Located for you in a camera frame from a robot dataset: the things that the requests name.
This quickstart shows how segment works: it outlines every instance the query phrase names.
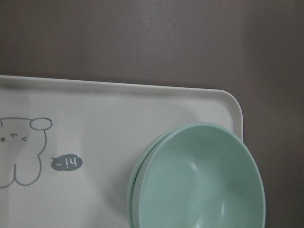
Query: bowl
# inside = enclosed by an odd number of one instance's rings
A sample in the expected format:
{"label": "bowl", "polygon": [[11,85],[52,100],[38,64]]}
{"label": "bowl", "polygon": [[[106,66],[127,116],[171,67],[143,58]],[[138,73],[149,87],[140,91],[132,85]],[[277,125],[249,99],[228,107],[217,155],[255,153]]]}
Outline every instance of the bowl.
{"label": "bowl", "polygon": [[265,195],[249,150],[232,132],[191,123],[155,140],[129,185],[132,228],[263,228]]}

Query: speech bubble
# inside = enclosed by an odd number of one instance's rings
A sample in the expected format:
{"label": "speech bubble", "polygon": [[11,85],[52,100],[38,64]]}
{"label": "speech bubble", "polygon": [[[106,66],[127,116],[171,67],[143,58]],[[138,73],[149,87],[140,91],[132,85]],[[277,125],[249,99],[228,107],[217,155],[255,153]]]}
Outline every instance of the speech bubble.
{"label": "speech bubble", "polygon": [[73,171],[82,166],[82,159],[74,154],[65,154],[53,159],[51,166],[57,171]]}

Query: bear face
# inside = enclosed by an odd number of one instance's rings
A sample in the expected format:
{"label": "bear face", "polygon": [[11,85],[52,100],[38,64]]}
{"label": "bear face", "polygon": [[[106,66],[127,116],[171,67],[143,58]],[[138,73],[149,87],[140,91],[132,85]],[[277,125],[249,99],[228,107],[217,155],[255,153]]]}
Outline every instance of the bear face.
{"label": "bear face", "polygon": [[45,149],[46,130],[51,126],[48,118],[0,119],[0,188],[14,181],[27,186],[39,178],[39,155]]}

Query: rectangular tray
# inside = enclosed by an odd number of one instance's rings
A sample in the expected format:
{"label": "rectangular tray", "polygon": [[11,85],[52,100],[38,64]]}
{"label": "rectangular tray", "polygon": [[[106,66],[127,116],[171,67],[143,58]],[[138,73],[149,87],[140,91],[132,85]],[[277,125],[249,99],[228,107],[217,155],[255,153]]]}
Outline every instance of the rectangular tray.
{"label": "rectangular tray", "polygon": [[130,173],[155,138],[201,121],[243,139],[222,90],[0,76],[0,107],[2,228],[128,227]]}

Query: cartoon bear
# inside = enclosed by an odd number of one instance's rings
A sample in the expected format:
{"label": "cartoon bear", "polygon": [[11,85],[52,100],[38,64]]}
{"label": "cartoon bear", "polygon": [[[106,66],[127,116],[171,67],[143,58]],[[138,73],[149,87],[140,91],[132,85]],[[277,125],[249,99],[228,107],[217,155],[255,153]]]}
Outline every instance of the cartoon bear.
{"label": "cartoon bear", "polygon": [[0,118],[0,188],[14,181],[27,186],[41,174],[40,154],[47,144],[48,118]]}

